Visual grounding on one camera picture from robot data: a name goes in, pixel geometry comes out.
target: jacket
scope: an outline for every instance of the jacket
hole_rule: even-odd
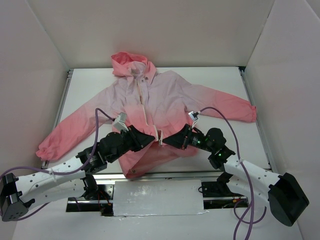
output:
[[[180,131],[185,124],[192,124],[190,111],[211,106],[229,120],[247,123],[256,120],[256,107],[249,101],[190,84],[171,70],[157,74],[156,67],[145,56],[119,52],[111,56],[111,61],[118,79],[57,125],[36,152],[43,161],[60,159],[95,131],[95,108],[101,108],[113,118],[124,112],[127,126],[134,125],[155,137],[144,149],[129,151],[119,158],[127,178],[139,177],[160,164],[197,153],[194,147],[180,150],[162,143],[162,139]],[[204,114],[220,118],[215,111]],[[111,121],[99,112],[99,126],[104,123]]]

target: wall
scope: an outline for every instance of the wall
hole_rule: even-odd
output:
[[[52,129],[67,66],[23,0],[0,1],[0,33],[2,173],[41,166],[35,151]],[[11,239],[15,225],[0,221],[0,239]]]
[[[274,0],[29,0],[71,68],[118,51],[157,67],[245,66]]]
[[[245,80],[281,173],[296,176],[310,200],[298,220],[305,240],[320,239],[320,19],[305,0],[276,0]]]

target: jacket sleeve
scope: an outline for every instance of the jacket sleeve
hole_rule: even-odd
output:
[[[96,96],[79,107],[75,112],[61,121],[56,128],[39,145],[36,155],[41,160],[58,160],[78,143],[92,134],[96,129],[95,109],[100,108],[106,114],[115,118],[118,113],[112,103],[115,97],[114,85],[107,87]],[[111,123],[98,111],[99,127]]]
[[[177,76],[176,82],[178,84],[180,97],[183,98],[188,112],[196,112],[205,107],[214,107],[220,110],[229,120],[247,123],[256,121],[256,107],[252,106],[247,100],[209,87],[191,84],[180,75]],[[213,109],[207,109],[201,114],[222,118],[220,114]]]

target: pink and gray garment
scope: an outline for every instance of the pink and gray garment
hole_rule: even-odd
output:
[[[42,161],[57,161],[95,131],[95,109],[115,118],[127,114],[125,124],[155,137],[138,152],[127,152],[119,163],[127,178],[139,177],[154,167],[179,157],[194,156],[197,149],[176,149],[162,139],[192,124],[190,111],[204,107],[219,109],[229,120],[256,121],[256,107],[237,96],[187,82],[174,71],[157,73],[145,56],[119,52],[111,56],[113,74],[118,79],[64,119],[39,145]],[[220,118],[214,111],[205,115]],[[99,126],[112,123],[99,112]]]

